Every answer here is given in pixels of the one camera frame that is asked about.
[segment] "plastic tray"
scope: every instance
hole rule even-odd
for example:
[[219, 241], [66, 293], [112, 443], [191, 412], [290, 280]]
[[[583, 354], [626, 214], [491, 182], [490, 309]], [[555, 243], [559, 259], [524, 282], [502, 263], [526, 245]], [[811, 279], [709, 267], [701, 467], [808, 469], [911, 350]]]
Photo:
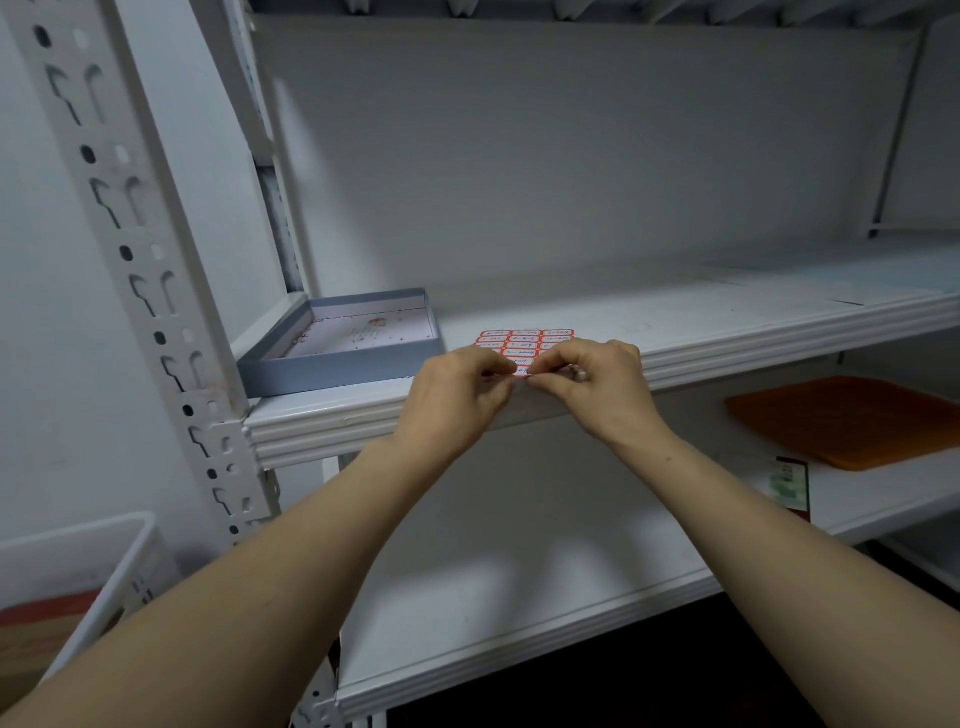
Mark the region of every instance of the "plastic tray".
[[750, 429], [845, 471], [960, 446], [960, 406], [879, 379], [831, 376], [731, 397]]

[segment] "white wall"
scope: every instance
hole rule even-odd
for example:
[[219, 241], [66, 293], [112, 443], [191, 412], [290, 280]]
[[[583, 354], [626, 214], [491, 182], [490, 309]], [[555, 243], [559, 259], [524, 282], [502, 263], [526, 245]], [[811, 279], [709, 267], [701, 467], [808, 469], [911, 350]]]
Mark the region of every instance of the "white wall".
[[883, 214], [917, 221], [960, 228], [960, 15], [930, 33]]
[[[958, 229], [960, 16], [938, 23], [930, 34], [883, 222], [952, 223]], [[960, 286], [960, 271], [955, 276]], [[851, 352], [847, 360], [878, 375], [960, 400], [960, 328]]]
[[[186, 0], [122, 5], [235, 336], [285, 293], [253, 204], [259, 192], [243, 136]], [[221, 542], [2, 18], [0, 129], [0, 540], [150, 509], [195, 566]]]
[[835, 31], [257, 25], [325, 295], [849, 232], [911, 56]]

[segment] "keyhole slot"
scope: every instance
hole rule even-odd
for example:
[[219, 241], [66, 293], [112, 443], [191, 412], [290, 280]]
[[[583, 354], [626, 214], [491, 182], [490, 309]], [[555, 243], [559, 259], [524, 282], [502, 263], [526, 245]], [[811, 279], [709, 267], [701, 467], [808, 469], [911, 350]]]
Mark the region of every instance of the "keyhole slot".
[[47, 66], [47, 81], [50, 82], [50, 88], [54, 92], [54, 96], [63, 101], [67, 110], [70, 112], [70, 116], [73, 118], [74, 123], [81, 127], [83, 124], [80, 122], [80, 116], [77, 114], [77, 108], [74, 106], [73, 102], [70, 101], [70, 98], [73, 96], [72, 86], [70, 84], [70, 78], [59, 68], [56, 68], [53, 65]]
[[133, 220], [142, 228], [147, 224], [147, 216], [144, 214], [146, 189], [144, 189], [143, 182], [137, 177], [131, 177], [127, 180], [125, 191], [127, 193], [127, 204], [130, 205], [133, 213]]
[[206, 437], [204, 436], [204, 431], [199, 427], [190, 427], [190, 439], [193, 440], [194, 444], [204, 452], [204, 457], [209, 457], [210, 453], [206, 449]]
[[173, 379], [177, 386], [180, 388], [181, 392], [186, 392], [183, 388], [183, 382], [180, 380], [180, 373], [178, 371], [177, 360], [173, 356], [162, 356], [160, 358], [160, 363], [163, 365], [163, 371], [167, 373], [167, 376]]
[[96, 199], [97, 205], [107, 211], [107, 215], [110, 216], [110, 222], [113, 223], [113, 226], [118, 230], [122, 230], [123, 226], [120, 224], [120, 218], [117, 217], [116, 213], [119, 198], [117, 194], [110, 189], [110, 185], [103, 180], [90, 180], [90, 189], [93, 190], [93, 197]]
[[227, 492], [223, 488], [213, 489], [213, 499], [224, 507], [224, 510], [227, 511], [228, 516], [233, 515], [233, 513], [230, 511], [230, 507], [227, 505]]
[[163, 291], [163, 299], [167, 303], [170, 315], [176, 316], [177, 307], [174, 305], [174, 299], [177, 297], [177, 286], [173, 271], [167, 271], [160, 276], [160, 289]]
[[133, 289], [133, 294], [147, 306], [150, 315], [156, 318], [156, 311], [150, 303], [150, 284], [140, 276], [130, 276], [130, 288]]
[[91, 65], [86, 69], [84, 73], [84, 81], [86, 81], [86, 92], [90, 96], [90, 104], [93, 106], [93, 110], [97, 114], [97, 118], [100, 119], [101, 124], [107, 123], [107, 115], [104, 111], [104, 98], [106, 97], [106, 89], [104, 88], [106, 79], [104, 78], [104, 72], [100, 69], [99, 65]]
[[206, 389], [206, 363], [204, 355], [200, 352], [190, 354], [190, 371], [193, 372], [193, 378], [197, 382], [197, 389]]

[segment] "left hand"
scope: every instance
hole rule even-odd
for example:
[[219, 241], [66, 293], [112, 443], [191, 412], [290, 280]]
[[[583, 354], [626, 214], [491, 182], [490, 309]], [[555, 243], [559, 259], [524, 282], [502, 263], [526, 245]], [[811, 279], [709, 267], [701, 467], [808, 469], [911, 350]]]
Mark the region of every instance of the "left hand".
[[403, 405], [394, 441], [430, 467], [446, 469], [510, 401], [515, 371], [510, 359], [478, 347], [427, 360]]

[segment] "white paper in tray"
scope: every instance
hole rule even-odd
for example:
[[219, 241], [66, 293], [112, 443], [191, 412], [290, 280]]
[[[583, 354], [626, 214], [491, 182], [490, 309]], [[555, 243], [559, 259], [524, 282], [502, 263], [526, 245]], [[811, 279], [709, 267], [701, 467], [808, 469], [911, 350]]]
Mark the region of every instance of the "white paper in tray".
[[339, 316], [313, 322], [284, 357], [356, 352], [432, 338], [426, 308]]

